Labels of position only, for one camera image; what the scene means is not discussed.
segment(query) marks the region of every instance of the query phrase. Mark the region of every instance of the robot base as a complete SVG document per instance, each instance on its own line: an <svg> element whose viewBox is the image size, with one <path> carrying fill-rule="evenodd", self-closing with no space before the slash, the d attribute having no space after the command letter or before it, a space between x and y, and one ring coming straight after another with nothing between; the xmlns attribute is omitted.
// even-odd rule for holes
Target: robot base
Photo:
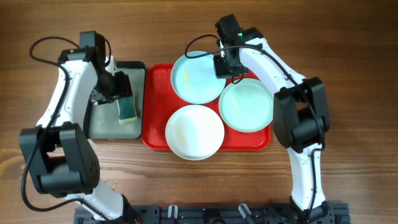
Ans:
<svg viewBox="0 0 398 224"><path fill-rule="evenodd" d="M132 206L141 218L140 224L290 224L292 220L291 204L275 203L263 207L248 207L250 220L244 219L237 207L175 207L177 218L169 218L169 208L157 205ZM84 209L75 210L73 224L99 224L92 214ZM350 224L348 204L329 203L328 214L315 220L316 224Z"/></svg>

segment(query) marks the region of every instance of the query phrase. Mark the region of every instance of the white plate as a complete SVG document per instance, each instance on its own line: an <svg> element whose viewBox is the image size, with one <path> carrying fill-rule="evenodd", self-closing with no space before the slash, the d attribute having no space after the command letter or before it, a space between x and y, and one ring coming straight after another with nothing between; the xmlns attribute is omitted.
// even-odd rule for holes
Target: white plate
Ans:
<svg viewBox="0 0 398 224"><path fill-rule="evenodd" d="M206 52L189 52L196 56ZM225 79L216 78L213 56L189 59L181 56L174 64L171 74L174 92L184 101L193 104L204 104L213 101L225 87Z"/></svg>
<svg viewBox="0 0 398 224"><path fill-rule="evenodd" d="M183 159L200 160L213 155L224 140L224 125L211 109L201 105L184 106L166 124L166 141Z"/></svg>
<svg viewBox="0 0 398 224"><path fill-rule="evenodd" d="M261 81L244 78L224 89L218 108L231 128L245 133L255 132L271 123L274 96Z"/></svg>

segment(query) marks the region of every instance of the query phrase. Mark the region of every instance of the white bowl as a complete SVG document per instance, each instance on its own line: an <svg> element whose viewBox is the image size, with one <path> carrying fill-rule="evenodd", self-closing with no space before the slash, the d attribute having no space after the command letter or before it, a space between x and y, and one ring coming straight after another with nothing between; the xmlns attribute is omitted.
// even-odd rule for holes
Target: white bowl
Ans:
<svg viewBox="0 0 398 224"><path fill-rule="evenodd" d="M201 105L184 106L167 121L166 141L183 159L201 160L213 155L224 140L224 125L211 109Z"/></svg>

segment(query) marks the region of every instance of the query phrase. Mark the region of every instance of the red tray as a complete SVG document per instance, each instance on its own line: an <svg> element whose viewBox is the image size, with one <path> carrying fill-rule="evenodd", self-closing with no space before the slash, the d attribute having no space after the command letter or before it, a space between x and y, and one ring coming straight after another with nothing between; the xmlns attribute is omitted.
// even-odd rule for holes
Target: red tray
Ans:
<svg viewBox="0 0 398 224"><path fill-rule="evenodd" d="M144 94L144 114L142 123L142 140L145 145L155 150L170 150L166 142L165 129L169 118L183 106L189 103L175 94L170 82L173 64L157 64L152 66L146 75ZM248 78L257 78L252 72ZM212 102L204 104L218 115L217 97ZM264 149L271 140L269 126L254 133L242 133L229 127L224 122L225 136L221 151L258 151Z"/></svg>

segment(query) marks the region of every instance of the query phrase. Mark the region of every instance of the light blue bowl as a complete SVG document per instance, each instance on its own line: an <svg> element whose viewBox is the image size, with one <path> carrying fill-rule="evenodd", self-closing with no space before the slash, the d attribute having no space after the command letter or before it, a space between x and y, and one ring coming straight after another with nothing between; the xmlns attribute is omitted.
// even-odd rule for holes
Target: light blue bowl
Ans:
<svg viewBox="0 0 398 224"><path fill-rule="evenodd" d="M271 123L274 95L260 80L244 78L238 84L231 83L224 89L218 108L228 126L251 133Z"/></svg>
<svg viewBox="0 0 398 224"><path fill-rule="evenodd" d="M189 52L196 56L206 52ZM224 78L216 78L213 55L189 59L181 56L174 64L171 83L174 92L184 101L192 104L204 104L217 98L225 87Z"/></svg>

